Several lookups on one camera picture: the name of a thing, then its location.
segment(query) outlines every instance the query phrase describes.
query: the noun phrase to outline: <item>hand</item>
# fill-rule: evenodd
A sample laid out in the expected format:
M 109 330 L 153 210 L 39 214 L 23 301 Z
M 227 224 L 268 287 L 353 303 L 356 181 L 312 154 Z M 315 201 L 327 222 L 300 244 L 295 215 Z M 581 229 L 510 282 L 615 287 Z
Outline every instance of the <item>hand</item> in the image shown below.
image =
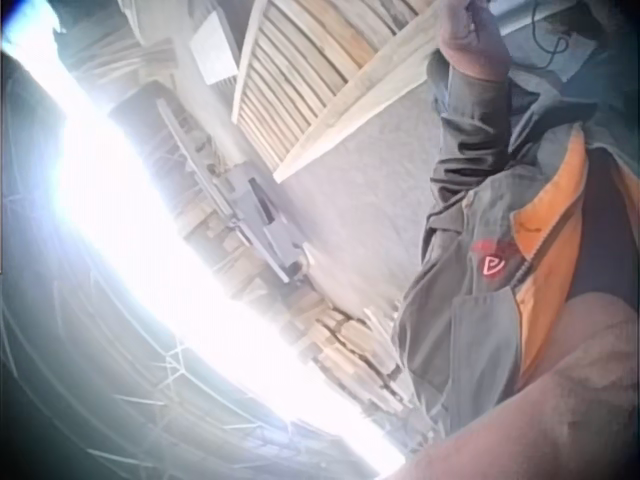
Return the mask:
M 487 2 L 441 0 L 440 6 L 440 50 L 449 63 L 480 80 L 506 80 L 511 55 Z

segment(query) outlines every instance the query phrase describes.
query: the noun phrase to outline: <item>cable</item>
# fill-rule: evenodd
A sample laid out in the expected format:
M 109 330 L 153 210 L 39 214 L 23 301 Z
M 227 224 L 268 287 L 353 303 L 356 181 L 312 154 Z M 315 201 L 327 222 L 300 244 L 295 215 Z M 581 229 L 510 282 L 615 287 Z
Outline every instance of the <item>cable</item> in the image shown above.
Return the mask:
M 533 37 L 533 41 L 535 42 L 536 46 L 543 52 L 549 54 L 549 60 L 545 65 L 533 65 L 533 64 L 513 62 L 514 65 L 527 70 L 546 70 L 551 66 L 551 64 L 556 58 L 556 55 L 559 55 L 569 50 L 569 40 L 567 40 L 567 38 L 563 36 L 559 36 L 556 39 L 556 44 L 552 50 L 549 50 L 547 47 L 542 45 L 542 43 L 540 43 L 540 40 L 538 39 L 537 28 L 536 28 L 537 27 L 536 15 L 538 13 L 538 7 L 540 7 L 540 1 L 533 0 L 533 8 L 531 9 L 531 35 Z

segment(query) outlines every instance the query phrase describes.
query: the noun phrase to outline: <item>worker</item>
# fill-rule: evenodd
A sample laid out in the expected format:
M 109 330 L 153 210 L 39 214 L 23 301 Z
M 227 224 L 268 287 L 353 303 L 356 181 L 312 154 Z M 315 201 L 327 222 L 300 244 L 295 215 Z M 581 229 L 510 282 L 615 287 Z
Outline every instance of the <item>worker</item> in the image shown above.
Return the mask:
M 435 206 L 393 340 L 443 439 L 391 478 L 640 478 L 636 132 L 560 94 L 514 122 L 486 3 L 441 9 Z

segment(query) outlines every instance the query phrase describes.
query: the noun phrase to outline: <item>red logo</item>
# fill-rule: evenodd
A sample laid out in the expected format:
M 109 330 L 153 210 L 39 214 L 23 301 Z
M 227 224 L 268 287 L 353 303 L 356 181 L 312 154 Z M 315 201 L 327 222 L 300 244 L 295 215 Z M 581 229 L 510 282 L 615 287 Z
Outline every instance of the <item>red logo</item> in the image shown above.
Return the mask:
M 485 277 L 493 277 L 500 273 L 507 262 L 495 254 L 487 255 L 482 261 L 482 274 Z

